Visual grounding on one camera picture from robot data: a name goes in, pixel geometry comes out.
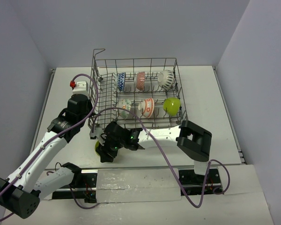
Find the lime green round bowl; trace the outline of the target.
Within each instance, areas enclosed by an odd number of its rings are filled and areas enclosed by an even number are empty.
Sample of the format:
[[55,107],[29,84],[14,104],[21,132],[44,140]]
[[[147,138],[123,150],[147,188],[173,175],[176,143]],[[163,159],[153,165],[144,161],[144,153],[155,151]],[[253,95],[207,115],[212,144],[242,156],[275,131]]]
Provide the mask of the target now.
[[95,152],[96,152],[96,154],[97,154],[99,157],[102,156],[102,145],[100,144],[99,141],[97,141],[97,142],[95,143]]

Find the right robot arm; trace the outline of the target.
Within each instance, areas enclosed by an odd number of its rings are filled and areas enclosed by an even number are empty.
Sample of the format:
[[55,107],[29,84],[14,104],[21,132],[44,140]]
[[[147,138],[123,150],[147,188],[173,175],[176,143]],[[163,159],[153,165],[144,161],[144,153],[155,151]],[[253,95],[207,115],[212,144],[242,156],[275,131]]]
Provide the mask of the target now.
[[184,120],[181,125],[159,129],[127,129],[113,121],[100,138],[95,151],[102,163],[113,162],[121,148],[136,151],[158,145],[178,147],[194,161],[194,178],[198,183],[205,183],[210,178],[207,167],[212,134],[191,121]]

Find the blue zigzag bowl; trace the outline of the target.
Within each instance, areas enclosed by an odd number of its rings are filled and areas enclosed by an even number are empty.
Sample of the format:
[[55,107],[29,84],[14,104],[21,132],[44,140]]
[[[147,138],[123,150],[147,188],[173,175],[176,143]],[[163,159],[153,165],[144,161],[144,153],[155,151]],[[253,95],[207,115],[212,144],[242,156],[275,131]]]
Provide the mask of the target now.
[[117,74],[117,87],[120,91],[125,91],[126,72]]

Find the plain white orange-rimmed bowl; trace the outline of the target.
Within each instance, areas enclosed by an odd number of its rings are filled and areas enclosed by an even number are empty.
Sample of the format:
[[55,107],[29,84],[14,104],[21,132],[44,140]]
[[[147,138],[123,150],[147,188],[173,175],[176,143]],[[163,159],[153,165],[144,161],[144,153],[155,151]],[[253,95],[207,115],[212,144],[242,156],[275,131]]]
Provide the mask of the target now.
[[154,108],[155,102],[152,97],[142,100],[138,105],[139,111],[146,118],[150,118],[152,116]]

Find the floral leaf pattern bowl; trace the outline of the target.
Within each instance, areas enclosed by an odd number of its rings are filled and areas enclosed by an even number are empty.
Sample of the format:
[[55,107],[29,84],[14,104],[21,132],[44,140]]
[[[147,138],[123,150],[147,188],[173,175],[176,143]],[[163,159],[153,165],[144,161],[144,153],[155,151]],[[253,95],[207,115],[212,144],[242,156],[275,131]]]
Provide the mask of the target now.
[[169,90],[174,82],[174,73],[170,70],[164,70],[158,75],[157,81],[160,87]]

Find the red patterned bowl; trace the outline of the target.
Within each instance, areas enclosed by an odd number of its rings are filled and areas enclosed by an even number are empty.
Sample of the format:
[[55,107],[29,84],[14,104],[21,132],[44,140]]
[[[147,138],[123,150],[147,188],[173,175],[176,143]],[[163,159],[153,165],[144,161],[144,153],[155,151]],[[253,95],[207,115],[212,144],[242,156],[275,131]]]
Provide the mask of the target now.
[[134,77],[134,85],[140,91],[145,89],[145,72],[139,72]]

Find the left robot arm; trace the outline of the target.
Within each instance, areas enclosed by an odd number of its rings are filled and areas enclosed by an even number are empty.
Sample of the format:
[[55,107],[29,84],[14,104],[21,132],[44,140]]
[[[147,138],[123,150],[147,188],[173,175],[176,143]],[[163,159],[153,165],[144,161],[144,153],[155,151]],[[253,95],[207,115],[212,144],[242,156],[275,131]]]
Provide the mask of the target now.
[[6,179],[0,178],[0,205],[22,219],[33,214],[41,200],[62,186],[81,184],[81,168],[65,163],[56,172],[39,177],[72,138],[80,132],[85,120],[93,115],[93,106],[84,94],[73,94],[29,157]]

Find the grey wire dish rack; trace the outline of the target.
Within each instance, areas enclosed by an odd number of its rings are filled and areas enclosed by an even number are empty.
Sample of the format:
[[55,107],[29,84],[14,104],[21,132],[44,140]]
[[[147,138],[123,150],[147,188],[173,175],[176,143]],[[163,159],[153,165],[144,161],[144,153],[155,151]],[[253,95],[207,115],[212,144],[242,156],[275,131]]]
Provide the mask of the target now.
[[[146,128],[170,128],[181,125],[183,120],[188,120],[177,58],[100,59],[98,56],[103,51],[105,51],[104,48],[94,49],[92,57],[91,78],[96,81],[99,92],[95,114],[98,115],[100,111],[107,108],[120,107],[119,103],[123,99],[130,99],[130,111],[142,120]],[[158,85],[158,76],[164,70],[169,70],[174,75],[174,81],[169,90]],[[134,82],[139,72],[145,73],[144,90],[138,90]],[[117,75],[120,73],[126,74],[124,90],[120,90],[117,86]],[[153,98],[155,101],[155,109],[150,118],[146,118],[138,109],[139,103],[146,98]],[[171,116],[167,110],[163,109],[163,104],[168,98],[180,100],[176,115]],[[94,128],[104,129],[112,121],[127,129],[141,127],[133,115],[129,114],[128,118],[124,119],[116,109],[107,109],[96,119],[94,117],[88,120],[91,131]]]

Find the yellow star pattern bowl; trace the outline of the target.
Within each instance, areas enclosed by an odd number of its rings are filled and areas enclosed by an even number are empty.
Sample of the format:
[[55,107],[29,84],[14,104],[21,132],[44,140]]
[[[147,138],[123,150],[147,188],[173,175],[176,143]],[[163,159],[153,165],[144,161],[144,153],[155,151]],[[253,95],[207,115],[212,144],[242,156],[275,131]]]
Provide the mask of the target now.
[[131,110],[132,102],[131,99],[125,98],[120,99],[117,103],[117,108],[122,108],[122,110],[118,109],[119,116],[123,119],[127,119],[129,116],[129,112]]

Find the white green square bowl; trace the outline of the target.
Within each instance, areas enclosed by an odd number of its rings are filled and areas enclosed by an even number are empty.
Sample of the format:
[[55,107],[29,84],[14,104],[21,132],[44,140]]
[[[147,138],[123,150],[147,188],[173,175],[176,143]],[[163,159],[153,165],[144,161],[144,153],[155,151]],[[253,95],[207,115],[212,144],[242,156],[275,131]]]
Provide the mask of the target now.
[[164,111],[170,116],[176,116],[180,110],[181,101],[177,97],[170,97],[165,99],[163,104]]

